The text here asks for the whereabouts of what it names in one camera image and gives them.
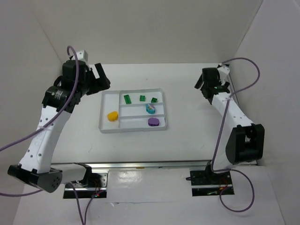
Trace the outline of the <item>green lego block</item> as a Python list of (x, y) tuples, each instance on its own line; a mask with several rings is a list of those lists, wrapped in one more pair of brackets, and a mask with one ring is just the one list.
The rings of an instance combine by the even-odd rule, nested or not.
[(140, 100), (141, 102), (145, 102), (145, 101), (146, 101), (146, 97), (145, 97), (144, 95), (140, 95), (139, 100)]
[(131, 99), (130, 99), (130, 96), (129, 96), (129, 95), (124, 95), (124, 100), (125, 100), (125, 103), (126, 103), (127, 105), (129, 105), (129, 104), (132, 104), (132, 102), (131, 102)]
[(157, 102), (158, 102), (158, 99), (157, 99), (157, 98), (154, 98), (154, 97), (153, 97), (153, 98), (151, 99), (151, 103), (157, 103)]

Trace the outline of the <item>orange yellow toy block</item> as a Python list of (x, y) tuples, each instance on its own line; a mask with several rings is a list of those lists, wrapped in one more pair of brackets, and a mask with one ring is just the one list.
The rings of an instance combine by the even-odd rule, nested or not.
[(119, 114), (118, 114), (117, 111), (110, 112), (110, 113), (107, 115), (107, 119), (108, 119), (110, 122), (117, 121), (117, 120), (118, 120), (118, 117), (119, 117)]

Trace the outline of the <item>blue toy block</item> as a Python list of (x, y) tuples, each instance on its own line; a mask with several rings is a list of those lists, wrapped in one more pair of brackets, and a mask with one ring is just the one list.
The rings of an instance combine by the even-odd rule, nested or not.
[(156, 109), (152, 104), (147, 104), (145, 108), (146, 108), (146, 112), (149, 114), (155, 114), (156, 112)]

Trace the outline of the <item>purple toy block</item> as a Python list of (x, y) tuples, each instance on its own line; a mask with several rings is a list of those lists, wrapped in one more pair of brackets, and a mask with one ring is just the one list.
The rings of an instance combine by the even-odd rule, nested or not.
[(151, 127), (157, 127), (160, 124), (160, 120), (158, 118), (149, 118), (148, 125)]

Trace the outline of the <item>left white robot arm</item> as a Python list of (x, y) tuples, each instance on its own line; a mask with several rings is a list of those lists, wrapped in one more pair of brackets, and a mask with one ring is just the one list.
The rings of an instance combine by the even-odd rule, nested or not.
[(110, 84), (101, 63), (92, 67), (82, 60), (63, 63), (62, 75), (45, 92), (39, 133), (34, 135), (21, 161), (10, 165), (8, 175), (48, 193), (69, 182), (83, 187), (90, 185), (98, 175), (87, 164), (71, 163), (53, 168), (51, 162), (60, 134), (81, 98), (107, 90)]

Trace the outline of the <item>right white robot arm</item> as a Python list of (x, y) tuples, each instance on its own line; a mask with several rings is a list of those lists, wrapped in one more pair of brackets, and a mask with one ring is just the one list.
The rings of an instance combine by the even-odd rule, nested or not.
[(229, 72), (227, 66), (204, 68), (195, 85), (222, 116), (217, 147), (205, 168), (210, 180), (238, 164), (263, 157), (265, 129), (249, 119), (231, 97), (230, 83), (226, 80)]

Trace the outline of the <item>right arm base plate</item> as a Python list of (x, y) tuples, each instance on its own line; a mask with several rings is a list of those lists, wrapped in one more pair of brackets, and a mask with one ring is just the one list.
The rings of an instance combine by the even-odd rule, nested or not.
[(213, 173), (210, 169), (190, 171), (186, 177), (192, 188), (192, 196), (234, 195), (233, 182), (229, 172)]

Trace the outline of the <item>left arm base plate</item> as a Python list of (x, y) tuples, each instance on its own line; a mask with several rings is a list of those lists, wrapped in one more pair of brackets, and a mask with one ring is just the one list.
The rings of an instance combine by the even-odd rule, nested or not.
[(100, 170), (92, 174), (88, 184), (72, 181), (79, 199), (90, 199), (92, 196), (98, 199), (107, 197), (108, 171)]

